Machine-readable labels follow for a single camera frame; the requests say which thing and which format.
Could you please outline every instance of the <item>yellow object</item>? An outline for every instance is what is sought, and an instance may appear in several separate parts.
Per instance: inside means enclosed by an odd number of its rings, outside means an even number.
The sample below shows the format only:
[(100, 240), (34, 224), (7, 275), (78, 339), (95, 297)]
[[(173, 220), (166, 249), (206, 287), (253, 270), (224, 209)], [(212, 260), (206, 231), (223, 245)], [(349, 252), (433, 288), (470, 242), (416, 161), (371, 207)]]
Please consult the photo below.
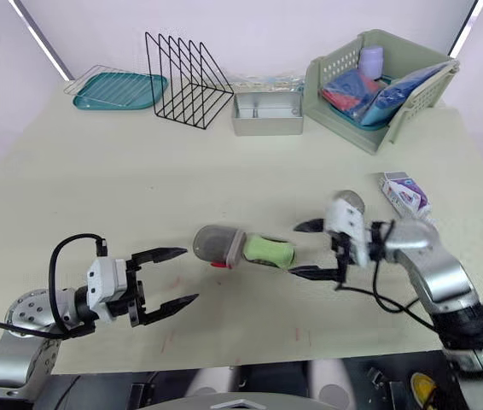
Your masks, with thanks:
[(243, 256), (248, 261), (288, 269), (293, 264), (294, 246), (289, 242), (249, 235), (243, 247)]
[[(435, 390), (437, 384), (432, 378), (423, 373), (414, 373), (410, 378), (410, 388), (412, 389), (412, 395), (420, 407), (428, 399), (431, 392)], [(436, 410), (435, 407), (429, 407), (430, 410)]]

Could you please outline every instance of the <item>clear plastic bag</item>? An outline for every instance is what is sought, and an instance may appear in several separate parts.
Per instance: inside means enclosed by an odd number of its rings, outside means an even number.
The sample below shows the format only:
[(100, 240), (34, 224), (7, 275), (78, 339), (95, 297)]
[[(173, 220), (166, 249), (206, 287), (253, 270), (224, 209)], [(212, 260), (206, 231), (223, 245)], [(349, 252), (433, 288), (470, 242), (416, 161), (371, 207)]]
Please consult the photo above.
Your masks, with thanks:
[(235, 92), (303, 91), (304, 74), (285, 73), (272, 76), (250, 76), (225, 73)]
[(434, 66), (416, 70), (384, 88), (361, 117), (361, 125), (372, 126), (377, 123), (388, 122), (417, 86), (433, 77), (446, 65), (447, 63), (441, 62)]
[(329, 81), (321, 94), (334, 108), (359, 121), (383, 87), (354, 68)]

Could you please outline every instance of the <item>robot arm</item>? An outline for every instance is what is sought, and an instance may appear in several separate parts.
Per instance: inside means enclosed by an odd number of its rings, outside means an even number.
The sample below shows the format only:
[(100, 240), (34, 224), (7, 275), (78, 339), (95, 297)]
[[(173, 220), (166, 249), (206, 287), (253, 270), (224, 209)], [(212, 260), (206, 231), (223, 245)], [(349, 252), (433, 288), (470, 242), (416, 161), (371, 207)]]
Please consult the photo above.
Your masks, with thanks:
[(467, 403), (472, 410), (483, 409), (483, 304), (462, 264), (443, 247), (439, 233), (428, 222), (373, 223), (367, 232), (363, 212), (361, 198), (342, 191), (329, 204), (324, 220), (298, 225), (296, 231), (325, 231), (331, 236), (338, 267), (299, 266), (290, 272), (341, 285), (351, 264), (385, 260), (402, 265), (434, 323), (446, 359), (457, 370)]
[[(86, 273), (86, 286), (55, 291), (56, 315), (48, 290), (28, 292), (9, 307), (5, 323), (0, 323), (4, 329), (0, 339), (0, 400), (35, 401), (54, 368), (61, 341), (93, 332), (95, 320), (112, 322), (128, 314), (132, 327), (149, 325), (172, 316), (198, 296), (180, 297), (146, 313), (143, 283), (137, 280), (143, 263), (167, 261), (186, 249), (151, 249), (132, 255), (128, 261), (105, 256), (106, 248), (97, 253)], [(59, 329), (55, 316), (67, 333)], [(26, 332), (12, 331), (13, 326)]]

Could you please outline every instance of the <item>black metal file holder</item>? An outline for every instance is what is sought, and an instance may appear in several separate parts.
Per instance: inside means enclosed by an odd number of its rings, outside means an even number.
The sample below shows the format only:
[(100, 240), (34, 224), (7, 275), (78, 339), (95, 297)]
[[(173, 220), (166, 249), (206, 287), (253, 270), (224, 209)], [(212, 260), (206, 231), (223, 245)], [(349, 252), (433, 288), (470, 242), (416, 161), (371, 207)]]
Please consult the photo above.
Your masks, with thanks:
[(160, 75), (169, 81), (169, 90), (162, 84), (163, 97), (154, 105), (154, 113), (160, 118), (205, 130), (234, 96), (234, 90), (206, 46), (196, 45), (192, 40), (187, 44), (181, 38), (166, 38), (162, 34), (156, 39), (148, 32), (145, 32), (145, 43), (149, 73), (153, 74), (153, 64), (156, 64), (156, 61), (151, 63), (154, 44)]

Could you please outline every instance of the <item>green plastic basket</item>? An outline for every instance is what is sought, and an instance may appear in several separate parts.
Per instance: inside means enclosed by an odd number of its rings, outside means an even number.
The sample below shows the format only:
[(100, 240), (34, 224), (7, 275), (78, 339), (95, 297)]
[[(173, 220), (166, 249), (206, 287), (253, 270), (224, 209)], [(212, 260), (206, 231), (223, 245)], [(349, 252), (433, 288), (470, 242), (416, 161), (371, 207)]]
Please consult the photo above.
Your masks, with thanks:
[[(319, 95), (319, 91), (331, 79), (356, 68), (359, 51), (369, 45), (383, 47), (383, 75), (392, 79), (400, 79), (417, 69), (439, 62), (450, 62), (450, 64), (413, 90), (386, 126), (367, 131), (335, 113), (330, 104)], [(383, 30), (362, 32), (351, 43), (310, 63), (306, 70), (304, 113), (359, 148), (375, 154), (386, 141), (395, 142), (401, 126), (406, 121), (412, 119), (422, 109), (433, 107), (458, 69), (459, 61), (389, 32)]]

